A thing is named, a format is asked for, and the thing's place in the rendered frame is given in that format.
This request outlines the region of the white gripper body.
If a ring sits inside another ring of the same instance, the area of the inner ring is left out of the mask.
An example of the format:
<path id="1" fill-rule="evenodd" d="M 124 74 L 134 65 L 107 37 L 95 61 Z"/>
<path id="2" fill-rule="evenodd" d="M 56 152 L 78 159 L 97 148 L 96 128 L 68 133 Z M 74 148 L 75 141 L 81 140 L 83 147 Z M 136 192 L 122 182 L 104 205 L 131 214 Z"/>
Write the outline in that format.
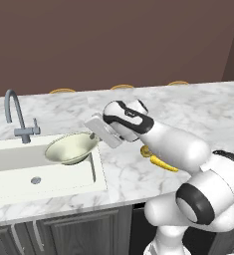
<path id="1" fill-rule="evenodd" d="M 101 114 L 93 114 L 90 119 L 85 121 L 85 127 L 92 133 L 96 134 L 111 148 L 117 148 L 122 144 L 117 132 L 104 122 Z"/>

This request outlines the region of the pale green bowl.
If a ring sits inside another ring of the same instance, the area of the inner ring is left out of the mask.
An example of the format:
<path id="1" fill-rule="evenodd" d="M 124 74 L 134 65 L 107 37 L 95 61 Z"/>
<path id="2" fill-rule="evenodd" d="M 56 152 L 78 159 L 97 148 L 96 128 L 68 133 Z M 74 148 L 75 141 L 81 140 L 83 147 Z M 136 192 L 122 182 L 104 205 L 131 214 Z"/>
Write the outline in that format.
<path id="1" fill-rule="evenodd" d="M 45 149 L 47 160 L 65 165 L 83 161 L 98 145 L 100 138 L 90 139 L 90 132 L 71 133 L 53 140 Z"/>

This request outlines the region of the white sink basin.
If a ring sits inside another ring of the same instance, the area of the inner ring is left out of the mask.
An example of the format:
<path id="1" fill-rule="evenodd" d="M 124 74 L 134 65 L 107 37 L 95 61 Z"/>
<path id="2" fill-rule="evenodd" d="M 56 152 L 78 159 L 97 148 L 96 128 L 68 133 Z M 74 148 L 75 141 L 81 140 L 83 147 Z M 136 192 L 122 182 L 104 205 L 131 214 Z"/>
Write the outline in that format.
<path id="1" fill-rule="evenodd" d="M 62 135 L 0 140 L 0 204 L 50 199 L 107 188 L 99 147 L 81 162 L 65 165 L 46 159 L 45 149 Z M 39 184 L 31 179 L 41 177 Z"/>

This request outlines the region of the yellow squash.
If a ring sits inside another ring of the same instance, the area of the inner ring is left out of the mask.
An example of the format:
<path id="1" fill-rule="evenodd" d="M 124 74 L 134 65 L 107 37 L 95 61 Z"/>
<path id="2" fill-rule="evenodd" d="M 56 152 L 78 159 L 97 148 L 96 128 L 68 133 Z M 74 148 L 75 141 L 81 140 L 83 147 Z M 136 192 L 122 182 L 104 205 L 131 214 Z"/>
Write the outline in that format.
<path id="1" fill-rule="evenodd" d="M 171 166 L 171 165 L 165 163 L 164 161 L 162 161 L 161 159 L 159 159 L 159 158 L 158 158 L 156 155 L 154 155 L 154 154 L 150 157 L 150 162 L 151 162 L 152 164 L 154 164 L 154 165 L 157 165 L 157 166 L 159 166 L 159 167 L 161 167 L 161 168 L 163 168 L 163 169 L 166 169 L 166 170 L 169 170 L 169 171 L 172 171 L 172 172 L 177 172 L 177 171 L 178 171 L 178 169 L 177 169 L 176 167 Z"/>

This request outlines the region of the grey curved tap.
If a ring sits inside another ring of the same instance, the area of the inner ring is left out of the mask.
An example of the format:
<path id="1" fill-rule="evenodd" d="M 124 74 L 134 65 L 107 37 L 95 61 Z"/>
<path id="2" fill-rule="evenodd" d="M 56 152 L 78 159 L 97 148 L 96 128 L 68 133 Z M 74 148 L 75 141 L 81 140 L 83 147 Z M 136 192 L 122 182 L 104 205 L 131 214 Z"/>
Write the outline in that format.
<path id="1" fill-rule="evenodd" d="M 15 109 L 16 109 L 17 117 L 20 124 L 19 128 L 14 129 L 14 136 L 18 136 L 23 143 L 30 143 L 31 142 L 30 136 L 34 134 L 40 134 L 41 129 L 38 126 L 36 119 L 33 119 L 34 125 L 32 127 L 25 126 L 19 99 L 13 90 L 8 90 L 5 94 L 4 109 L 5 109 L 6 122 L 8 124 L 12 122 L 12 116 L 11 116 L 11 110 L 10 110 L 10 98 L 13 98 L 14 100 Z"/>

